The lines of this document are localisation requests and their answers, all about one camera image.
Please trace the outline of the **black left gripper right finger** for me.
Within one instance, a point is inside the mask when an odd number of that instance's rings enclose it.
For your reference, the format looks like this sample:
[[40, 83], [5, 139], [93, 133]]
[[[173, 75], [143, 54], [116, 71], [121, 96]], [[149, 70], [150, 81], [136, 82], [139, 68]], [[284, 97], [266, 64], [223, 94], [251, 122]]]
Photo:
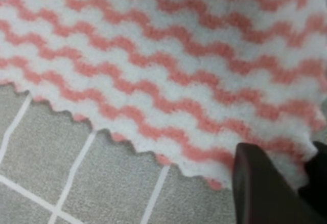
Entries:
[[299, 196], [321, 216], [326, 216], [326, 144], [313, 142], [317, 154], [305, 163], [309, 182], [298, 190]]

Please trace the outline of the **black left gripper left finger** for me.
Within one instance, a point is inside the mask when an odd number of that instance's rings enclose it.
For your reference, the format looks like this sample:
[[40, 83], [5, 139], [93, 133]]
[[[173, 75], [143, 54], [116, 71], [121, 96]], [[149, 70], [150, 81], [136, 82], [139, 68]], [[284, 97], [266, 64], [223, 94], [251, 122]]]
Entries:
[[237, 145], [232, 191], [237, 223], [322, 222], [257, 145]]

